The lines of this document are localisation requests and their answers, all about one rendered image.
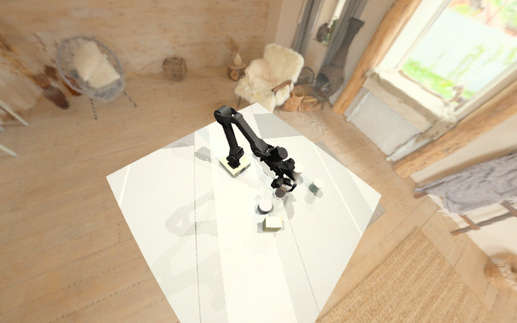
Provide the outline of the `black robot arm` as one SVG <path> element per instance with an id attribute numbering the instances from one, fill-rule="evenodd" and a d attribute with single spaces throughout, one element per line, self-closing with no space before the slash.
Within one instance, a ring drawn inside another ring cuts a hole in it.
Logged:
<path id="1" fill-rule="evenodd" d="M 233 115 L 233 116 L 232 116 Z M 232 124 L 235 124 L 240 132 L 244 135 L 246 140 L 250 143 L 250 148 L 256 157 L 260 157 L 260 162 L 264 161 L 270 168 L 281 161 L 281 166 L 278 169 L 282 175 L 284 173 L 292 174 L 294 172 L 295 161 L 289 158 L 288 161 L 283 161 L 288 157 L 286 148 L 277 146 L 276 148 L 270 144 L 265 143 L 264 140 L 258 138 L 255 132 L 251 129 L 249 124 L 243 118 L 243 115 L 228 105 L 223 105 L 214 111 L 216 121 L 222 126 L 225 137 L 230 147 L 229 155 L 226 157 L 228 165 L 235 169 L 240 165 L 239 159 L 244 155 L 243 148 L 241 148 L 234 134 Z"/>

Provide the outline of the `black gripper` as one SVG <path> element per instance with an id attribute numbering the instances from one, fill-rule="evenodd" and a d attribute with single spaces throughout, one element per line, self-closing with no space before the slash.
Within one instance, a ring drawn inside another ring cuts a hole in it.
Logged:
<path id="1" fill-rule="evenodd" d="M 280 171 L 278 169 L 279 165 L 281 166 L 281 161 L 276 162 L 276 164 L 270 168 L 270 170 L 273 170 L 275 172 L 275 175 L 278 176 L 278 178 L 274 179 L 273 182 L 271 183 L 271 187 L 273 189 L 280 188 L 283 184 L 285 184 L 286 186 L 293 187 L 288 182 L 287 177 L 284 178 L 284 176 L 280 173 Z M 292 174 L 284 173 L 284 174 L 286 174 L 291 180 L 295 181 L 293 173 Z"/>

